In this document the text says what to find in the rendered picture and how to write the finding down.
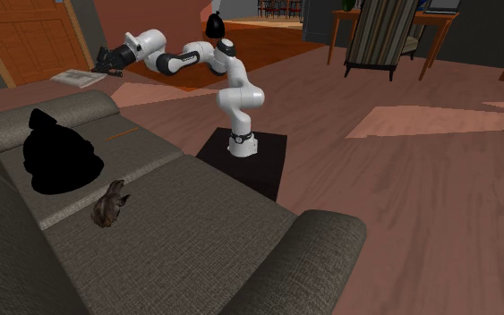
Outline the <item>brown animal figure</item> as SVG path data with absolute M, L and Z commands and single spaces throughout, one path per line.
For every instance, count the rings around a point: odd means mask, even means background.
M 125 180 L 114 180 L 109 184 L 106 193 L 96 202 L 90 217 L 99 227 L 110 227 L 116 220 L 130 194 L 121 196 Z

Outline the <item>wooden table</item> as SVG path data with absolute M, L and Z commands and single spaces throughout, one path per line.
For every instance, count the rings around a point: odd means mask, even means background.
M 361 9 L 352 9 L 350 11 L 336 10 L 336 11 L 331 12 L 331 14 L 333 15 L 333 22 L 332 22 L 332 33 L 330 35 L 327 64 L 330 64 L 330 61 L 331 61 L 333 49 L 334 49 L 335 43 L 336 43 L 339 22 L 341 20 L 346 20 L 346 21 L 352 22 L 352 29 L 351 29 L 350 35 L 349 35 L 349 41 L 352 41 L 354 38 L 357 22 L 360 18 L 360 15 L 361 15 L 361 11 L 362 11 Z M 437 54 L 440 51 L 441 45 L 443 44 L 443 41 L 448 34 L 449 27 L 451 26 L 451 23 L 454 21 L 454 19 L 457 16 L 458 16 L 458 13 L 433 14 L 433 13 L 417 12 L 414 14 L 414 20 L 413 20 L 414 24 L 426 25 L 426 26 L 430 26 L 430 25 L 438 26 L 438 30 L 436 31 L 436 34 L 434 36 L 430 52 L 428 53 L 428 55 L 425 59 L 425 63 L 423 65 L 423 68 L 420 72 L 420 75 L 418 78 L 419 81 L 421 81 L 423 79 L 423 76 L 425 75 L 426 71 L 432 67 L 432 65 L 437 57 Z

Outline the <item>black bell-shaped lamp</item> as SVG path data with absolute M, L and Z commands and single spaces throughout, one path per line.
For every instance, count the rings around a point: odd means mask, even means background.
M 206 22 L 205 35 L 208 38 L 223 38 L 226 35 L 225 23 L 219 10 L 213 10 Z

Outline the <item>black lumpy object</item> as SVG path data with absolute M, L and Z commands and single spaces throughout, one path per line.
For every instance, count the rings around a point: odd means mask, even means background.
M 30 113 L 30 134 L 23 144 L 24 168 L 35 192 L 53 195 L 77 190 L 99 177 L 103 160 L 90 141 L 45 112 Z

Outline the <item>grey fabric sofa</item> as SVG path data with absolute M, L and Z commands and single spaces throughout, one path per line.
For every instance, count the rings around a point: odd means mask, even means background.
M 77 190 L 35 192 L 23 164 L 32 109 L 0 112 L 0 315 L 332 314 L 362 220 L 296 215 L 126 119 L 102 91 L 38 108 L 104 168 Z M 114 180 L 130 197 L 99 227 L 90 214 Z

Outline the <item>orange wooden door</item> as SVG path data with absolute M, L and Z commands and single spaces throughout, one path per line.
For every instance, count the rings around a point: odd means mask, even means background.
M 93 66 L 72 0 L 0 0 L 0 76 L 8 88 Z

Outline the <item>white newspaper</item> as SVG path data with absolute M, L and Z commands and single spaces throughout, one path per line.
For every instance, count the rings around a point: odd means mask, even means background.
M 105 79 L 107 76 L 99 72 L 85 72 L 75 69 L 70 69 L 65 72 L 58 73 L 51 78 L 51 81 L 74 86 L 79 89 L 84 89 L 98 81 Z

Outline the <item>dining chairs group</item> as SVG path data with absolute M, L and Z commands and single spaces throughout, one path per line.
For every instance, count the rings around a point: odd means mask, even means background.
M 301 17 L 303 0 L 257 0 L 258 15 L 269 17 L 270 15 Z

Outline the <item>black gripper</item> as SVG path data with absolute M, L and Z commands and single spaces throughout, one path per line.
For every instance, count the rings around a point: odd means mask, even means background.
M 136 55 L 127 45 L 121 45 L 113 50 L 100 47 L 97 55 L 97 64 L 91 71 L 122 77 L 122 70 L 135 61 Z

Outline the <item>orange pencil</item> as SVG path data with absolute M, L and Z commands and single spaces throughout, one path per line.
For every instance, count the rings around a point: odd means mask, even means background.
M 126 134 L 129 134 L 130 132 L 135 132 L 135 131 L 138 131 L 140 129 L 140 127 L 135 127 L 135 128 L 132 128 L 130 130 L 127 130 L 125 132 L 119 132 L 118 134 L 116 135 L 113 135 L 113 136 L 110 136 L 108 138 L 105 138 L 104 141 L 110 141 L 110 140 L 113 140 L 113 139 L 116 139 L 116 138 L 119 138 L 121 136 L 124 136 Z

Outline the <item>black robot stand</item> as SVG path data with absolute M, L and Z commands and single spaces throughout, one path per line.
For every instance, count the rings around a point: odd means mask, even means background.
M 286 160 L 287 136 L 255 132 L 258 153 L 234 157 L 228 150 L 231 131 L 218 127 L 208 138 L 196 158 L 276 201 Z

